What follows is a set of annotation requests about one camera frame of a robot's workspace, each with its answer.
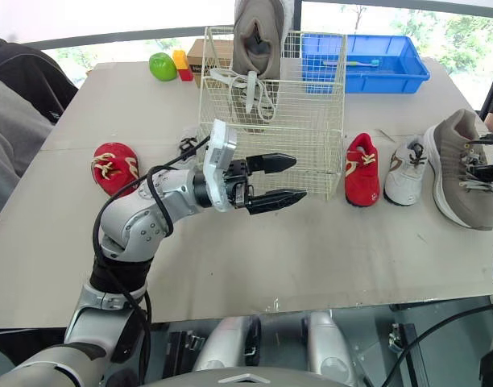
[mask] shoelace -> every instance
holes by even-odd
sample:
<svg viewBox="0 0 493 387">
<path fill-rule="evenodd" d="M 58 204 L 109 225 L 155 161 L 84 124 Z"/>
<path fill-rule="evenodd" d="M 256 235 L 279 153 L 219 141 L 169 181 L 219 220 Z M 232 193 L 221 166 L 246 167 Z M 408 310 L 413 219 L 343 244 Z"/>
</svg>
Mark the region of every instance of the shoelace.
<svg viewBox="0 0 493 387">
<path fill-rule="evenodd" d="M 273 104 L 266 85 L 257 78 L 255 71 L 249 71 L 248 75 L 241 75 L 229 69 L 211 69 L 210 76 L 229 86 L 229 103 L 232 103 L 232 89 L 242 89 L 243 96 L 241 102 L 245 103 L 245 111 L 249 114 L 255 104 L 258 116 L 265 122 L 269 123 L 276 116 L 276 107 Z"/>
<path fill-rule="evenodd" d="M 110 157 L 115 158 L 115 155 L 112 153 L 102 153 L 100 156 L 95 156 L 93 158 L 93 161 L 91 162 L 91 170 L 93 168 L 98 168 L 101 169 L 101 174 L 104 179 L 110 180 L 109 177 L 107 177 L 107 173 L 109 173 L 112 170 L 112 161 L 108 161 Z M 107 164 L 98 164 L 98 161 L 108 161 Z"/>
<path fill-rule="evenodd" d="M 427 160 L 427 157 L 425 157 L 425 156 L 422 157 L 422 154 L 424 152 L 424 147 L 422 145 L 416 144 L 415 146 L 417 147 L 417 149 L 413 149 L 414 152 L 415 152 L 415 156 L 412 155 L 412 154 L 410 154 L 409 155 L 409 161 L 416 168 L 416 167 L 418 167 L 421 164 L 425 164 L 425 161 Z"/>
<path fill-rule="evenodd" d="M 461 154 L 461 162 L 465 166 L 464 173 L 460 176 L 461 181 L 459 185 L 461 187 L 465 187 L 467 189 L 483 189 L 486 191 L 493 190 L 493 183 L 480 181 L 476 176 L 468 172 L 469 166 L 482 164 L 481 155 L 475 153 L 471 146 L 468 147 L 468 151 L 466 153 Z"/>
<path fill-rule="evenodd" d="M 371 163 L 375 163 L 375 154 L 372 153 L 371 155 L 362 155 L 362 164 L 363 165 L 369 165 Z"/>
<path fill-rule="evenodd" d="M 188 150 L 195 148 L 195 145 L 198 143 L 196 137 L 185 137 L 180 141 L 179 150 L 181 153 L 186 153 Z M 195 153 L 188 154 L 182 160 L 186 161 L 189 157 L 194 156 Z"/>
</svg>

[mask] toothbrush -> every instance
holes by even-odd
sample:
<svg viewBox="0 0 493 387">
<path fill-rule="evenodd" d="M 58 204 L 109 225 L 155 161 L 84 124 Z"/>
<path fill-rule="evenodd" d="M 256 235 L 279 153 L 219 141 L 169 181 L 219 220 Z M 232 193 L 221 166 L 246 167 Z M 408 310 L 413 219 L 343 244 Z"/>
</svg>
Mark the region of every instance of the toothbrush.
<svg viewBox="0 0 493 387">
<path fill-rule="evenodd" d="M 348 60 L 347 66 L 358 67 L 379 67 L 379 59 L 373 59 L 370 63 L 357 62 L 356 60 Z M 338 66 L 337 60 L 324 60 L 324 66 Z"/>
</svg>

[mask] wire mesh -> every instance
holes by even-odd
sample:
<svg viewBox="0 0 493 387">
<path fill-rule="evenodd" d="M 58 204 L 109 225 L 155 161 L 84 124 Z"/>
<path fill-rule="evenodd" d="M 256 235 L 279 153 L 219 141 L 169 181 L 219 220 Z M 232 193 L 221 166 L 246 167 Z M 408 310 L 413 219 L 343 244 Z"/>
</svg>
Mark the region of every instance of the wire mesh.
<svg viewBox="0 0 493 387">
<path fill-rule="evenodd" d="M 342 173 L 346 37 L 320 33 L 324 37 L 320 47 L 306 47 L 317 42 L 308 36 L 317 34 L 290 31 L 281 57 L 280 79 L 262 80 L 275 107 L 267 121 L 256 106 L 250 113 L 245 111 L 240 89 L 211 76 L 211 69 L 232 68 L 234 34 L 230 27 L 207 27 L 197 135 L 206 137 L 213 121 L 220 119 L 238 133 L 234 157 L 282 152 L 297 159 L 296 165 L 283 173 L 252 175 L 257 192 L 306 189 L 329 199 Z M 324 49 L 333 55 L 321 56 Z"/>
</svg>

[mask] red block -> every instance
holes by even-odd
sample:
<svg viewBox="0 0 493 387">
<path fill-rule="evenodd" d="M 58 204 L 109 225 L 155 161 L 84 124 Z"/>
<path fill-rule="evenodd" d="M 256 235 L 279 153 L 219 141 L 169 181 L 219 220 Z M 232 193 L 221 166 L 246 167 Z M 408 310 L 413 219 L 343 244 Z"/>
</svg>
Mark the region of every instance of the red block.
<svg viewBox="0 0 493 387">
<path fill-rule="evenodd" d="M 177 70 L 180 75 L 180 79 L 182 81 L 192 81 L 193 80 L 193 73 L 191 72 L 190 69 L 186 70 Z"/>
</svg>

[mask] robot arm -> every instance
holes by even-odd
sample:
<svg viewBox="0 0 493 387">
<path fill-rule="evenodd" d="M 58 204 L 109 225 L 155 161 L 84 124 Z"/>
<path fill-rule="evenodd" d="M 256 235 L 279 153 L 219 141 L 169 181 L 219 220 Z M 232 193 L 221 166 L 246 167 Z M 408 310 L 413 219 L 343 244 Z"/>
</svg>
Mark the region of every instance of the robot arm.
<svg viewBox="0 0 493 387">
<path fill-rule="evenodd" d="M 296 160 L 271 154 L 232 161 L 235 148 L 235 132 L 216 120 L 203 171 L 161 170 L 153 175 L 165 212 L 145 181 L 134 193 L 106 208 L 101 217 L 105 262 L 102 265 L 94 261 L 64 343 L 39 352 L 2 376 L 0 387 L 98 385 L 109 363 L 121 363 L 130 357 L 141 333 L 138 316 L 110 280 L 109 270 L 139 303 L 147 289 L 151 261 L 169 231 L 169 223 L 211 206 L 221 212 L 245 207 L 251 214 L 258 214 L 290 206 L 306 195 L 296 189 L 251 195 L 248 177 L 253 172 L 280 172 Z"/>
</svg>

